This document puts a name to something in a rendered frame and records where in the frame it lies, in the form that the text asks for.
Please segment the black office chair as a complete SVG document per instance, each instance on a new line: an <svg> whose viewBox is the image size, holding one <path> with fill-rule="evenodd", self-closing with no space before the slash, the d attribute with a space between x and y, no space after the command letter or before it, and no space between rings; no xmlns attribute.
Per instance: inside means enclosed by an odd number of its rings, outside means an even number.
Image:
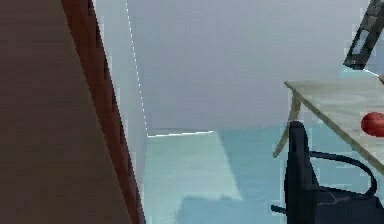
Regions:
<svg viewBox="0 0 384 224"><path fill-rule="evenodd" d="M286 207L271 206L286 215L287 224L384 224L384 206L376 196L377 180L363 163L350 157L310 151L304 125L288 125L289 151L284 179ZM370 176L365 193L320 186L310 158L359 167Z"/></svg>

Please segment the red apple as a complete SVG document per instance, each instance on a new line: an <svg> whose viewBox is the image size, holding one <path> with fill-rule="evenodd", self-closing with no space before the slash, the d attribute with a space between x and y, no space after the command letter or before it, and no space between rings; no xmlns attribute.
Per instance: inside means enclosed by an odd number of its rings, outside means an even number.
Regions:
<svg viewBox="0 0 384 224"><path fill-rule="evenodd" d="M361 120L361 129L368 135L384 137L384 114L370 112Z"/></svg>

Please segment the brown room door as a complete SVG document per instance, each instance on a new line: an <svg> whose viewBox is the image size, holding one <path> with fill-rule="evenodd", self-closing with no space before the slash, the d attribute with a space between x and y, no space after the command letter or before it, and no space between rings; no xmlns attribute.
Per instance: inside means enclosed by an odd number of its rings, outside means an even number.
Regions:
<svg viewBox="0 0 384 224"><path fill-rule="evenodd" d="M92 0L0 0L0 224L146 224Z"/></svg>

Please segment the pale green table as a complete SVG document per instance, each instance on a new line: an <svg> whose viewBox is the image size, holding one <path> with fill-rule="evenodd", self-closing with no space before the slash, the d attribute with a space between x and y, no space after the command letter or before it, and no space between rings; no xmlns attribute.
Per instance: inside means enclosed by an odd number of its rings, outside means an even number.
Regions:
<svg viewBox="0 0 384 224"><path fill-rule="evenodd" d="M384 175L384 137L369 136L360 126L367 113L384 113L384 85L378 78L285 81L284 84L292 92L288 121L296 120L304 105Z"/></svg>

